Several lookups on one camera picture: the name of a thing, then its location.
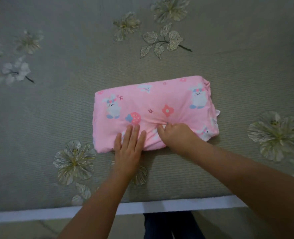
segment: leg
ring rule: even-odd
[[[146,213],[144,239],[173,239],[164,213]]]
[[[175,239],[205,239],[191,211],[167,212]]]

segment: folded pink sheet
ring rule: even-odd
[[[159,124],[185,123],[207,141],[219,133],[216,114],[210,83],[201,76],[101,90],[95,93],[93,144],[98,153],[113,150],[117,133],[123,139],[129,124],[147,132],[144,150],[165,147]]]

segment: forearm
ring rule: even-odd
[[[294,221],[294,178],[225,149],[196,140],[187,155],[256,213]]]
[[[58,238],[107,238],[129,181],[129,178],[113,171]]]

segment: floor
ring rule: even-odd
[[[206,239],[273,239],[272,231],[249,208],[202,210],[193,212]],[[69,219],[26,221],[0,224],[0,239],[52,239]],[[116,216],[109,239],[143,238],[142,214]]]

